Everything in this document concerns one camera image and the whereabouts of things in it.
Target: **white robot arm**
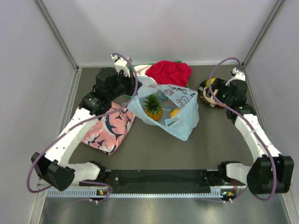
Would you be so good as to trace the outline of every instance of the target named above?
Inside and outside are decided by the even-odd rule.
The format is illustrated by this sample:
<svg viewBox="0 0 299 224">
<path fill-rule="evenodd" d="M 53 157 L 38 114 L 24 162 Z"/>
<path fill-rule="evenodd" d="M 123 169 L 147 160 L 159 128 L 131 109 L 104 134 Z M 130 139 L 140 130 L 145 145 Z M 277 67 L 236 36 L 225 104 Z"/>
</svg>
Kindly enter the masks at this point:
<svg viewBox="0 0 299 224">
<path fill-rule="evenodd" d="M 254 161 L 252 167 L 244 166 L 239 162 L 223 162 L 219 169 L 222 169 L 223 179 L 236 179 L 248 185 L 253 194 L 267 194 L 271 192 L 273 184 L 273 176 L 271 163 L 266 150 L 258 141 L 254 133 L 258 134 L 263 143 L 266 145 L 271 156 L 274 158 L 277 170 L 277 187 L 276 193 L 284 193 L 289 190 L 293 160 L 290 156 L 283 156 L 268 139 L 264 130 L 260 126 L 258 118 L 253 108 L 246 104 L 247 85 L 243 72 L 234 68 L 232 78 L 223 84 L 223 80 L 213 83 L 219 91 L 216 97 L 222 98 L 221 101 L 238 111 L 253 126 L 253 130 L 240 116 L 227 111 L 227 117 L 231 119 L 234 126 L 240 131 L 245 139 Z"/>
<path fill-rule="evenodd" d="M 68 162 L 86 133 L 99 121 L 92 118 L 106 113 L 111 108 L 111 102 L 117 97 L 123 94 L 131 96 L 134 92 L 135 79 L 130 75 L 128 63 L 117 56 L 113 56 L 112 59 L 115 61 L 116 70 L 103 68 L 99 71 L 93 90 L 82 99 L 69 124 L 60 133 L 66 133 L 64 138 L 54 144 L 35 166 L 38 176 L 60 191 L 67 189 L 72 183 L 95 180 L 101 168 L 105 169 L 94 161 L 85 164 Z M 71 127 L 86 119 L 92 120 L 69 131 Z M 39 153 L 35 153 L 32 156 L 32 162 L 38 155 Z"/>
</svg>

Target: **plastic bag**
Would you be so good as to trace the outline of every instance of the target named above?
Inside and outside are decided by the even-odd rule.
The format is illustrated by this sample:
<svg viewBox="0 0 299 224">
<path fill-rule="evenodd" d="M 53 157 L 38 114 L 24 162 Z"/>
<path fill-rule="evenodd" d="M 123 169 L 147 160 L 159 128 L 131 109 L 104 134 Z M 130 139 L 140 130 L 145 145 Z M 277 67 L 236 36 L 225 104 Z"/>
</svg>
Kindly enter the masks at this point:
<svg viewBox="0 0 299 224">
<path fill-rule="evenodd" d="M 159 126 L 169 134 L 186 141 L 199 121 L 197 91 L 176 85 L 156 84 L 149 77 L 138 76 L 138 81 L 142 82 L 142 87 L 128 105 L 128 109 L 146 124 Z M 159 121 L 154 121 L 145 113 L 145 97 L 151 94 L 157 94 L 163 108 L 163 116 Z M 176 108 L 180 108 L 180 111 L 170 118 L 170 112 Z"/>
</svg>

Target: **gray wall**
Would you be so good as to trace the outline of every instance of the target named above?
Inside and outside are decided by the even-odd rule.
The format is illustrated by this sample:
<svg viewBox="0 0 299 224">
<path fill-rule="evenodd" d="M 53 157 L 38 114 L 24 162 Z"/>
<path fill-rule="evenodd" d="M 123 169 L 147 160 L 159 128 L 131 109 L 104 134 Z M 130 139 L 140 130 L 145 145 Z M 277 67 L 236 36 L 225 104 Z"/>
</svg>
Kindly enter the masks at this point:
<svg viewBox="0 0 299 224">
<path fill-rule="evenodd" d="M 276 0 L 43 0 L 79 65 L 244 60 Z"/>
<path fill-rule="evenodd" d="M 266 133 L 295 161 L 299 196 L 299 1 L 287 0 L 246 68 Z"/>
<path fill-rule="evenodd" d="M 0 9 L 0 223 L 23 224 L 30 158 L 56 137 L 74 70 L 33 0 Z"/>
</svg>

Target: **pink fabric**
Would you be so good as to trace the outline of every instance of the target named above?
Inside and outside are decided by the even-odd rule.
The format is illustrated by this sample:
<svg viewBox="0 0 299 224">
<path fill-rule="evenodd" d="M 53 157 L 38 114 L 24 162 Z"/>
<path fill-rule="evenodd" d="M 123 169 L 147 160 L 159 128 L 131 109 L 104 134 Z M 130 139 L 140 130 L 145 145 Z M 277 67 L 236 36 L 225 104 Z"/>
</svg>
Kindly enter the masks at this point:
<svg viewBox="0 0 299 224">
<path fill-rule="evenodd" d="M 108 112 L 120 108 L 120 105 L 112 102 Z M 102 117 L 84 136 L 82 142 L 98 148 L 108 155 L 112 155 L 130 130 L 135 115 L 127 108 Z"/>
</svg>

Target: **red towel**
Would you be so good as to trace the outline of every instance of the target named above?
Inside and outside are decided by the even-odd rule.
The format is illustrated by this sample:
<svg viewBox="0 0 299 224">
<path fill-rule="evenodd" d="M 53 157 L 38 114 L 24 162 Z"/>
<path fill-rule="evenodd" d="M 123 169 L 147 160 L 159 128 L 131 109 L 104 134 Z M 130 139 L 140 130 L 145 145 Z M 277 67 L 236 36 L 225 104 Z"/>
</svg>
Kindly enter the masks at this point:
<svg viewBox="0 0 299 224">
<path fill-rule="evenodd" d="M 152 77 L 158 84 L 173 84 L 186 87 L 192 69 L 186 63 L 160 61 L 152 65 L 146 75 Z"/>
</svg>

